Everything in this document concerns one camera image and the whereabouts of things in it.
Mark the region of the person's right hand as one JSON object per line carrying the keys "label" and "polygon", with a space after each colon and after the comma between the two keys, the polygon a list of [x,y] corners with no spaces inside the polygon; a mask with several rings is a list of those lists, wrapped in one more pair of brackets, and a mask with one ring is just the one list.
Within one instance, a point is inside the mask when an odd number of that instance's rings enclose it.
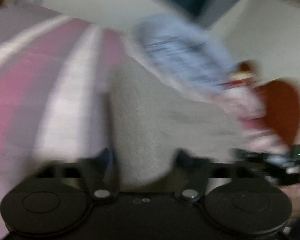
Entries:
{"label": "person's right hand", "polygon": [[292,214],[288,224],[293,224],[300,218],[300,183],[281,186],[280,190],[284,192],[292,203]]}

